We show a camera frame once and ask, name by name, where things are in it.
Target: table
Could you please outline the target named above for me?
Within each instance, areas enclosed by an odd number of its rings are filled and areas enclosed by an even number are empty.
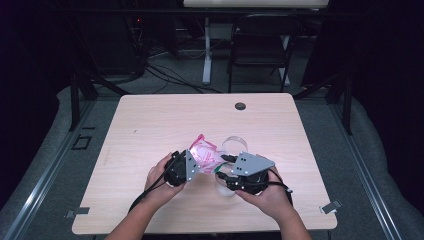
[[[238,102],[246,109],[237,110]],[[143,191],[150,168],[167,153],[188,148],[199,134],[218,147],[229,136],[243,138],[250,153],[276,162],[308,229],[336,227],[334,214],[320,212],[330,200],[291,95],[182,94],[121,98],[80,205],[89,212],[76,216],[72,231],[112,231]],[[238,196],[219,195],[214,183],[214,175],[198,174],[159,209],[146,233],[279,229]]]
[[[188,8],[326,8],[329,0],[184,0]],[[212,58],[210,52],[210,23],[205,18],[205,64],[203,67],[203,84],[210,84]],[[285,69],[279,69],[282,78]],[[290,84],[288,77],[285,83]]]

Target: person's left hand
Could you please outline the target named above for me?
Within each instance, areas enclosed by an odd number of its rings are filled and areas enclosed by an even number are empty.
[[[144,190],[147,190],[150,186],[152,186],[152,184],[160,177],[160,175],[162,175],[162,173],[165,171],[165,165],[170,159],[171,153],[162,158],[162,160],[160,160],[156,166],[150,169]],[[142,202],[150,204],[156,210],[165,205],[175,195],[181,192],[185,184],[181,184],[178,187],[171,187],[165,183],[165,180],[162,178],[156,186],[159,185],[161,186],[151,191],[149,194],[147,194],[146,198],[142,200]]]

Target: hand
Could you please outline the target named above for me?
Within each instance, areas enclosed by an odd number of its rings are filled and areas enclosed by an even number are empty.
[[[277,168],[272,167],[271,169],[280,175]],[[271,171],[268,171],[268,178],[271,182],[280,181]],[[286,196],[285,190],[281,186],[269,185],[259,195],[252,195],[241,190],[237,190],[236,194],[246,202],[258,207],[263,213],[272,217],[278,223],[283,223],[297,215]]]
[[[147,190],[150,186],[152,186],[152,184],[162,175],[162,173],[165,171],[165,164],[170,159],[171,153],[162,158],[162,160],[160,160],[156,166],[150,169],[144,190]],[[175,195],[177,195],[177,193],[181,192],[181,190],[184,188],[184,185],[185,184],[181,184],[178,187],[171,187],[162,178],[156,185],[156,187],[160,187],[152,190],[141,202],[149,203],[154,209],[157,210],[169,202]]]

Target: person's right hand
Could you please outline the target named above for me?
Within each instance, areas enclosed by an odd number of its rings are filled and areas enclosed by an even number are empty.
[[[271,169],[279,175],[277,168],[272,167]],[[278,177],[271,171],[268,171],[268,178],[270,182],[280,182]],[[297,215],[297,212],[286,196],[284,188],[281,186],[269,185],[259,195],[252,195],[241,190],[237,190],[236,194],[246,202],[258,207],[262,212],[272,217],[278,223],[288,221],[293,218],[293,216]]]

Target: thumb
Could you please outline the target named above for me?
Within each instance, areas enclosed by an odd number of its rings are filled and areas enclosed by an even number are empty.
[[[258,199],[257,199],[257,196],[256,195],[252,195],[250,193],[247,193],[247,192],[244,192],[244,191],[241,191],[241,190],[237,190],[236,191],[236,194],[239,197],[241,197],[244,201],[246,201],[246,202],[248,202],[248,203],[250,203],[252,205],[258,206],[257,205],[258,204],[258,201],[257,201]]]

